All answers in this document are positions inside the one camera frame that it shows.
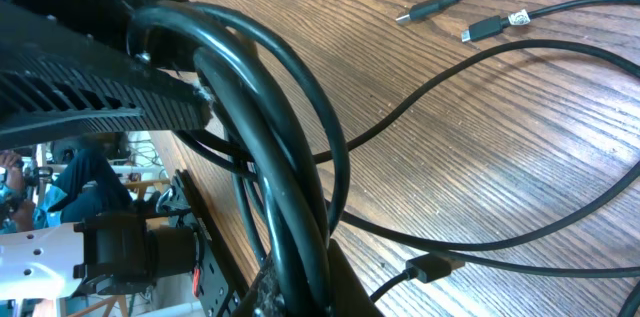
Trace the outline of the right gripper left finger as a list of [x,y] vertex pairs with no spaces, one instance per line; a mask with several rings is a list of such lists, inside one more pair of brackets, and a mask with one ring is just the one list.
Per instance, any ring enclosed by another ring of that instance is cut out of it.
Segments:
[[232,317],[284,317],[285,303],[271,254]]

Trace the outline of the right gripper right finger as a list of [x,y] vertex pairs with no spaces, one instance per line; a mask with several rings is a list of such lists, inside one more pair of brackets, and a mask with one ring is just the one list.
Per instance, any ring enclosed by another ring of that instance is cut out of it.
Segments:
[[333,315],[336,317],[382,317],[383,314],[370,300],[338,242],[334,239],[329,241],[328,260],[334,298]]

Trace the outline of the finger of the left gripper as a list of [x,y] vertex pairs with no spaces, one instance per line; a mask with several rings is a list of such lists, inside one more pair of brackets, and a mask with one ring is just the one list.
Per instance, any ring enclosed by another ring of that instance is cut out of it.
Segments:
[[193,85],[2,3],[2,149],[92,133],[200,130],[210,118]]

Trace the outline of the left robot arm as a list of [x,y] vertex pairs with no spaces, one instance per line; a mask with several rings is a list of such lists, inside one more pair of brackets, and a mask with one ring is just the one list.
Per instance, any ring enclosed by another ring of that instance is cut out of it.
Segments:
[[[210,112],[195,88],[11,3],[1,6],[1,146],[84,134],[196,130]],[[56,299],[133,293],[200,270],[211,237],[194,204],[151,230],[143,214],[109,212],[1,239],[1,295]]]

